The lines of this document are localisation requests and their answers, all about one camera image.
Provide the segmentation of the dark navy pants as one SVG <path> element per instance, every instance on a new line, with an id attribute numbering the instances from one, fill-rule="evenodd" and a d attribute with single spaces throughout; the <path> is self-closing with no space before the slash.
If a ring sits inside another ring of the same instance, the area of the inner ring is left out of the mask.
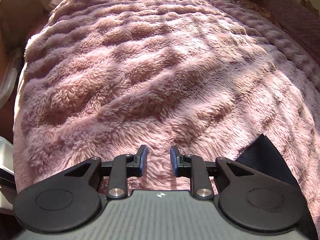
<path id="1" fill-rule="evenodd" d="M 264 134 L 259 135 L 235 161 L 294 186 L 302 194 L 298 181 L 291 173 L 284 158 L 270 139 Z M 318 239 L 316 226 L 311 217 L 308 205 L 306 205 L 304 216 L 299 223 L 298 229 L 308 237 L 308 239 Z"/>

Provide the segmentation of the pink quilted headboard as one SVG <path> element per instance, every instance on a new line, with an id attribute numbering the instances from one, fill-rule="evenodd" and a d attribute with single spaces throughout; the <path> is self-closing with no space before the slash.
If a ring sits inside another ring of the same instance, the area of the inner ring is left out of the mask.
<path id="1" fill-rule="evenodd" d="M 319 56 L 319 17 L 295 0 L 250 0 L 267 9 L 277 22 Z"/>

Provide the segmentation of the floral pink pillow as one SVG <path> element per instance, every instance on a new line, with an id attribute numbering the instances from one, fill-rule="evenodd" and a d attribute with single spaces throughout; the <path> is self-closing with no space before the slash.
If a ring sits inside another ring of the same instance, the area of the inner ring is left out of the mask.
<path id="1" fill-rule="evenodd" d="M 237 4 L 241 5 L 245 9 L 249 9 L 257 12 L 260 16 L 263 16 L 264 18 L 268 19 L 272 23 L 275 22 L 272 14 L 267 9 L 260 7 L 259 5 L 249 0 L 238 0 Z"/>

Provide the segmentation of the pink fluffy blanket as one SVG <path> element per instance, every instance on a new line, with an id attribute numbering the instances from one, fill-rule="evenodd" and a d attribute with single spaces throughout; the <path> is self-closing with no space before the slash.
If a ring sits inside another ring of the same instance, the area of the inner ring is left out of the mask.
<path id="1" fill-rule="evenodd" d="M 319 65 L 233 0 L 64 0 L 25 48 L 18 190 L 148 147 L 131 188 L 184 189 L 169 148 L 235 159 L 265 134 L 319 224 Z"/>

